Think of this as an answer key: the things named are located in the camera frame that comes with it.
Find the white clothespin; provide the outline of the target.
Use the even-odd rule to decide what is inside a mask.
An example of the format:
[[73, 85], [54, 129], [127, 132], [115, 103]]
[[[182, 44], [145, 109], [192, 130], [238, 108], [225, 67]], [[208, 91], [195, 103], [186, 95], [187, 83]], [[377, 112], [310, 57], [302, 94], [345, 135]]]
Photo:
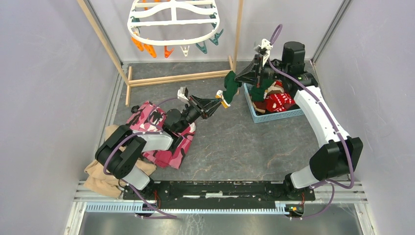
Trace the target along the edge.
[[184, 57], [188, 57], [190, 46], [180, 46]]

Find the green sock with yellow cuff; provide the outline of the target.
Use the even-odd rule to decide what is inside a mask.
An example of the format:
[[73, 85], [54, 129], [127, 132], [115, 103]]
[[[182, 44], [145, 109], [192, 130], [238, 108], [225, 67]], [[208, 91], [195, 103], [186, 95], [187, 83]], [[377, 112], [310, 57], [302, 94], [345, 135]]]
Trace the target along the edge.
[[224, 87], [225, 91], [218, 90], [216, 93], [216, 98], [221, 100], [221, 104], [224, 108], [231, 106], [233, 97], [238, 93], [239, 87], [242, 86], [242, 82], [236, 81], [236, 73], [234, 71], [229, 71], [229, 73], [224, 78]]

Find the white clip hanger frame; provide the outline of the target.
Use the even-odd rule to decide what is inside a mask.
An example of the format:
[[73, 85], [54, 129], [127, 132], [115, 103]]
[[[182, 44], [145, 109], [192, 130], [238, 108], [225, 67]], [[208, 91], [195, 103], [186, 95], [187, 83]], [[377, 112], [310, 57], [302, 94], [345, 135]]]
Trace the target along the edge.
[[[208, 24], [213, 27], [201, 36], [181, 39], [152, 40], [140, 35], [143, 27], [193, 26]], [[214, 0], [135, 0], [127, 20], [127, 29], [137, 41], [152, 46], [180, 46], [206, 41], [220, 27], [220, 17]]]

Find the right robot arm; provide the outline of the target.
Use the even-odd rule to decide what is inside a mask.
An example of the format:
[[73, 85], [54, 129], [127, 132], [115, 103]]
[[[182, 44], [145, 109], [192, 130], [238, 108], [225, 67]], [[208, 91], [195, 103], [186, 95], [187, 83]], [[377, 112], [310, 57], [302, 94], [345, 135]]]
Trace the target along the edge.
[[305, 45], [286, 42], [280, 60], [270, 59], [272, 47], [272, 42], [263, 39], [254, 48], [257, 54], [252, 62], [235, 80], [257, 87], [266, 79], [280, 80], [284, 90], [303, 111], [319, 145], [306, 167], [286, 176], [283, 195], [295, 200], [303, 188], [317, 188], [326, 183], [353, 188], [363, 142], [359, 137], [351, 137], [339, 124], [324, 101], [316, 78], [305, 70]]

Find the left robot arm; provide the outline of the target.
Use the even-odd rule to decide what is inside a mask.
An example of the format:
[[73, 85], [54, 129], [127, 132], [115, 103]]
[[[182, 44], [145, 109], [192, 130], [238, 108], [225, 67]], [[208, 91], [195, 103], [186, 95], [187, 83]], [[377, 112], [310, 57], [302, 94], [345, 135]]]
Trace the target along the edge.
[[141, 199], [154, 193], [151, 179], [136, 166], [145, 158], [159, 167], [179, 169], [196, 134], [198, 118], [207, 119], [222, 104], [221, 98], [185, 98], [182, 111], [165, 112], [150, 101], [132, 108], [132, 116], [107, 138], [95, 153], [105, 175], [131, 183]]

